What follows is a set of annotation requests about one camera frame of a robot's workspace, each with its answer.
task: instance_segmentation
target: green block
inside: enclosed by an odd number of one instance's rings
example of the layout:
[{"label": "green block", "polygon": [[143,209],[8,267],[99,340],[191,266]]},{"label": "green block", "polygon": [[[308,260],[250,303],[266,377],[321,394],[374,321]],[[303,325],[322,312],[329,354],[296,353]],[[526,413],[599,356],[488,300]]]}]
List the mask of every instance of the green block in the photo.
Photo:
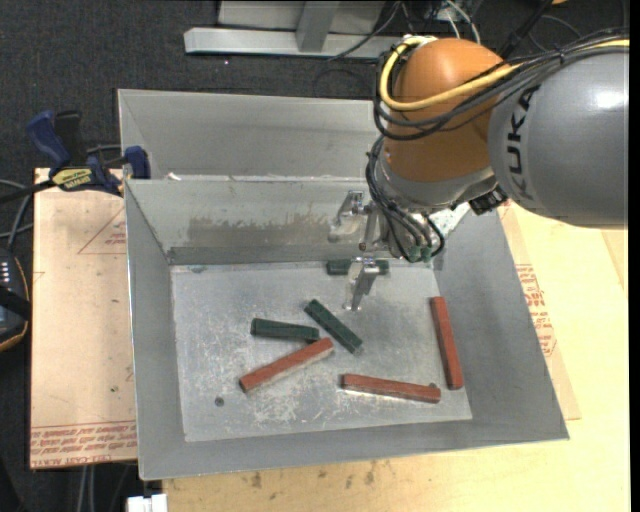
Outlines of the green block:
[{"label": "green block", "polygon": [[251,334],[268,338],[301,339],[308,342],[320,339],[320,331],[316,327],[276,322],[263,318],[254,318],[251,321]]},{"label": "green block", "polygon": [[338,320],[333,314],[313,299],[304,308],[311,318],[318,322],[331,336],[333,336],[344,348],[354,355],[362,352],[362,340],[351,329]]},{"label": "green block", "polygon": [[330,276],[346,276],[351,267],[351,260],[329,260],[327,261],[327,273]]}]

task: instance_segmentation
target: clamp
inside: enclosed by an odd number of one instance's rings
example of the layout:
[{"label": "clamp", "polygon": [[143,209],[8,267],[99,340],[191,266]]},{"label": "clamp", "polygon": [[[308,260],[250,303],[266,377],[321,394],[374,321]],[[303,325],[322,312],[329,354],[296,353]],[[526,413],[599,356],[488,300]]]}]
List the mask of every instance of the clamp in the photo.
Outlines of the clamp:
[{"label": "clamp", "polygon": [[45,110],[27,125],[33,144],[53,160],[49,171],[51,186],[67,192],[96,190],[121,196],[122,181],[111,174],[107,164],[125,164],[125,178],[151,177],[147,154],[140,146],[128,147],[124,156],[106,163],[95,155],[87,156],[80,142],[79,123],[79,113],[64,112],[54,118],[53,111]]}]

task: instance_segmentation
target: scratched metal surface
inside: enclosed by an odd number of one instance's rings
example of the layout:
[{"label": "scratched metal surface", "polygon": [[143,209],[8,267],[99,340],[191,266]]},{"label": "scratched metal surface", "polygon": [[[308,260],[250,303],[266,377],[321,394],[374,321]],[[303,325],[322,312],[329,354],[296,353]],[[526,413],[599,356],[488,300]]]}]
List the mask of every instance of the scratched metal surface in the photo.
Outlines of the scratched metal surface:
[{"label": "scratched metal surface", "polygon": [[329,242],[349,190],[363,181],[139,181],[130,185],[171,264],[350,258],[364,230]]},{"label": "scratched metal surface", "polygon": [[[393,265],[358,313],[341,307],[346,278],[328,276],[320,262],[179,266],[172,267],[171,283],[188,442],[471,418],[465,390],[446,389],[427,314],[428,297],[438,295],[429,268]],[[303,311],[312,298],[364,340],[363,354],[353,356],[336,342],[329,358],[245,395],[242,375],[304,346],[252,336],[251,319],[315,325]],[[347,372],[433,382],[442,400],[434,405],[345,392],[339,376]]]}]

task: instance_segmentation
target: black cable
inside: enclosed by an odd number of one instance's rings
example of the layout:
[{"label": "black cable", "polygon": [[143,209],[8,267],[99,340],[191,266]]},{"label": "black cable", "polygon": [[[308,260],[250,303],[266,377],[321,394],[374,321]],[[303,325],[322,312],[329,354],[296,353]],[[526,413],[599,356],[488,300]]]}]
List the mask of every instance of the black cable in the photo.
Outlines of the black cable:
[{"label": "black cable", "polygon": [[411,23],[411,17],[409,16],[409,11],[407,9],[407,2],[400,2],[402,13],[404,14],[404,19],[407,22],[407,27],[409,27],[409,31],[412,34],[416,33],[416,29],[413,27],[413,23]]},{"label": "black cable", "polygon": [[429,34],[431,32],[431,27],[433,26],[433,20],[435,20],[438,17],[438,14],[440,14],[440,11],[442,10],[443,5],[444,5],[444,0],[441,2],[438,2],[436,5],[431,6],[431,12],[429,13],[429,18],[428,20],[425,20],[425,24],[422,29],[422,32],[424,34]]},{"label": "black cable", "polygon": [[389,201],[382,192],[378,189],[378,186],[375,182],[374,171],[376,167],[376,163],[378,160],[379,152],[382,147],[383,137],[380,136],[374,142],[371,152],[369,153],[369,162],[366,169],[366,179],[367,184],[369,185],[369,191],[371,193],[371,198],[380,208],[382,214],[386,217],[387,223],[389,224],[389,229],[391,234],[402,254],[402,257],[405,258],[410,263],[414,263],[415,260],[412,260],[410,256],[404,250],[403,244],[400,242],[398,235],[395,231],[395,227],[392,221],[396,221],[399,223],[414,239],[414,245],[422,246],[423,244],[427,244],[431,247],[431,236],[425,230],[424,226],[418,223],[411,215],[402,211],[398,206]]},{"label": "black cable", "polygon": [[31,185],[29,187],[25,187],[16,192],[12,192],[11,194],[0,196],[0,205],[10,203],[11,201],[15,201],[16,199],[21,199],[31,194],[35,194],[36,192],[40,192],[41,190],[46,190],[48,188],[55,187],[55,186],[56,184],[53,181],[47,180],[47,181],[43,181],[42,183],[38,183],[37,185]]},{"label": "black cable", "polygon": [[550,6],[553,0],[540,0],[538,8],[527,18],[527,20],[516,30],[509,34],[507,41],[502,45],[498,51],[498,55],[503,59],[508,58],[514,50],[520,45],[520,42],[527,37],[527,34],[531,31],[534,25],[540,20],[540,17],[544,14]]},{"label": "black cable", "polygon": [[629,26],[629,14],[627,13],[627,2],[625,0],[620,0],[620,7],[622,7],[622,26]]},{"label": "black cable", "polygon": [[371,34],[369,34],[368,36],[365,36],[365,38],[362,39],[358,44],[352,46],[348,50],[345,50],[345,51],[343,51],[343,52],[341,52],[341,53],[339,53],[337,55],[334,55],[333,57],[327,59],[327,62],[331,62],[331,61],[334,61],[334,60],[342,59],[342,58],[346,57],[347,55],[355,52],[356,50],[358,50],[359,48],[361,48],[362,46],[367,44],[372,38],[377,36],[384,29],[386,29],[391,24],[393,19],[396,17],[396,14],[398,14],[398,11],[400,9],[400,4],[401,4],[401,2],[395,2],[393,4],[393,7],[391,8],[391,14],[389,15],[389,18],[379,28],[377,28],[376,30],[371,32]]},{"label": "black cable", "polygon": [[25,320],[31,318],[31,303],[0,285],[0,306],[20,315]]},{"label": "black cable", "polygon": [[[487,88],[479,91],[478,93],[470,96],[451,111],[420,121],[410,121],[408,119],[403,120],[391,117],[384,111],[378,93],[376,93],[376,97],[374,98],[374,121],[376,122],[376,126],[378,126],[378,129],[381,131],[381,133],[389,138],[396,140],[416,140],[435,133],[436,131],[450,130],[451,128],[445,129],[444,125],[454,117],[459,116],[477,107],[478,105],[481,105],[487,100],[507,90],[522,89],[526,84],[531,83],[533,79],[539,78],[543,73],[547,73],[552,71],[553,69],[559,68],[566,62],[586,58],[596,53],[628,51],[628,49],[624,47],[590,47],[598,43],[600,40],[602,40],[602,42],[605,42],[605,40],[619,39],[619,36],[615,32],[605,34],[601,33],[597,38],[587,38],[587,42],[583,42],[585,41],[585,38],[582,38],[581,40],[574,42],[564,48],[549,51],[535,56],[533,59],[525,61],[520,67],[514,69],[512,73],[506,75],[502,80],[499,80],[496,83],[488,86]],[[402,136],[394,134],[382,125],[380,117],[382,117],[389,123],[397,124],[399,126],[413,127],[416,130],[420,131],[417,131],[415,134]]]},{"label": "black cable", "polygon": [[[555,16],[551,16],[549,14],[544,14],[540,17],[540,20],[550,20],[550,21],[555,21],[556,23],[562,25],[563,27],[565,27],[567,30],[571,31],[578,39],[580,39],[582,37],[582,34],[580,32],[578,32],[578,30],[571,24],[568,23],[560,18],[557,18]],[[533,43],[533,45],[540,51],[543,52],[548,52],[549,49],[545,48],[542,44],[540,44],[540,42],[536,39],[536,37],[533,35],[533,30],[529,32],[528,34],[529,40]]]},{"label": "black cable", "polygon": [[96,465],[91,466],[91,475],[89,477],[89,510],[90,512],[96,512]]},{"label": "black cable", "polygon": [[16,217],[13,220],[13,225],[11,226],[11,232],[9,233],[9,238],[7,240],[7,250],[9,251],[13,251],[13,244],[16,240],[16,236],[18,235],[18,228],[20,227],[20,223],[24,218],[24,214],[27,211],[27,207],[29,206],[29,202],[31,201],[32,197],[33,195],[30,194],[22,200],[22,204],[20,205],[18,213],[16,214]]},{"label": "black cable", "polygon": [[92,155],[93,153],[102,153],[103,151],[122,151],[122,146],[120,144],[98,144],[94,148],[87,149],[87,155]]},{"label": "black cable", "polygon": [[113,491],[113,498],[111,499],[111,504],[109,505],[107,512],[114,512],[116,504],[118,503],[118,499],[120,498],[120,491],[122,490],[125,478],[129,473],[129,469],[131,469],[131,466],[129,464],[125,464],[124,470],[122,471],[120,479],[118,480],[118,483],[116,485],[116,489],[115,491]]},{"label": "black cable", "polygon": [[439,240],[438,248],[431,253],[431,257],[435,258],[444,250],[444,235],[442,234],[442,231],[440,231],[440,228],[436,226],[436,223],[433,222],[429,216],[427,216],[427,222],[429,223],[429,227],[433,230]]},{"label": "black cable", "polygon": [[478,14],[478,11],[480,10],[480,7],[482,6],[483,2],[484,2],[484,0],[476,0],[476,3],[474,5],[474,7],[473,7],[473,11],[471,11],[469,13],[469,19],[471,21],[475,20],[476,14]]},{"label": "black cable", "polygon": [[[318,92],[319,89],[319,85],[322,83],[322,79],[325,78],[326,76],[335,73],[335,74],[343,74],[343,75],[347,75],[349,77],[354,78],[357,82],[358,82],[358,87],[360,89],[368,89],[369,88],[369,82],[368,80],[366,80],[364,77],[358,75],[357,73],[354,73],[353,71],[349,71],[348,69],[340,69],[340,68],[330,68],[330,69],[325,69],[323,71],[321,71],[320,73],[318,73],[314,79],[313,82],[311,84],[311,90],[312,90],[312,94],[314,98],[319,98],[319,97],[327,97],[327,94],[320,94]],[[361,99],[370,99],[371,95],[367,94],[366,96],[361,97]]]},{"label": "black cable", "polygon": [[84,503],[84,488],[87,481],[87,466],[82,468],[82,478],[80,479],[80,489],[78,491],[78,503],[76,504],[76,512],[82,512]]}]

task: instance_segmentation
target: blue clamp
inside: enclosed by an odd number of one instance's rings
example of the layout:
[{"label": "blue clamp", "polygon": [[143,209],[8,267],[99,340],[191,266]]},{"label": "blue clamp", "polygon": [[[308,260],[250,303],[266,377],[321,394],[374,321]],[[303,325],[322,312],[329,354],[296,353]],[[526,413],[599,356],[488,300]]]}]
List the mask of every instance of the blue clamp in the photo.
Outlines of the blue clamp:
[{"label": "blue clamp", "polygon": [[[122,195],[122,180],[109,172],[109,169],[96,156],[89,155],[85,165],[70,166],[71,156],[62,139],[54,128],[54,114],[46,110],[35,116],[27,125],[27,134],[33,144],[42,153],[53,160],[49,179],[62,190],[97,190],[114,195]],[[147,154],[140,146],[125,149],[124,157],[109,164],[128,164],[127,177],[149,179],[151,171]]]}]

